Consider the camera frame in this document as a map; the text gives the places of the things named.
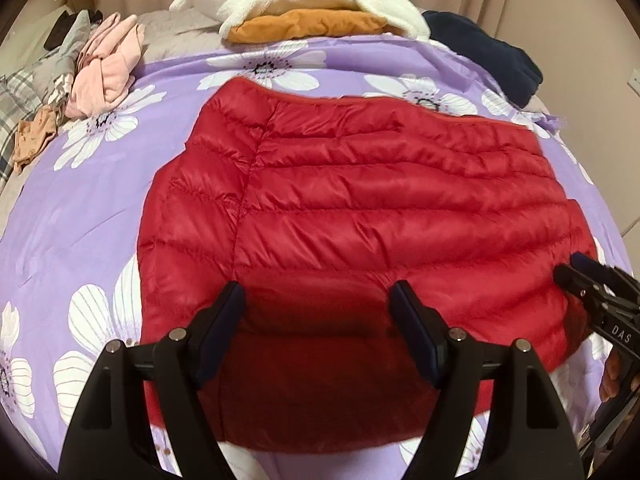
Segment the person's right hand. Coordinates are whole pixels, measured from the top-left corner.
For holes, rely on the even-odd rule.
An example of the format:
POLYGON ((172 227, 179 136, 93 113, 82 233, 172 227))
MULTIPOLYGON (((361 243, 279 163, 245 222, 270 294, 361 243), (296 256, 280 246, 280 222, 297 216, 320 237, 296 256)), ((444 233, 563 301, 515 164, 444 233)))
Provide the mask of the person's right hand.
POLYGON ((620 391, 620 367, 622 359, 620 352, 613 348, 605 361, 603 375, 599 387, 600 399, 602 402, 615 398, 620 391))

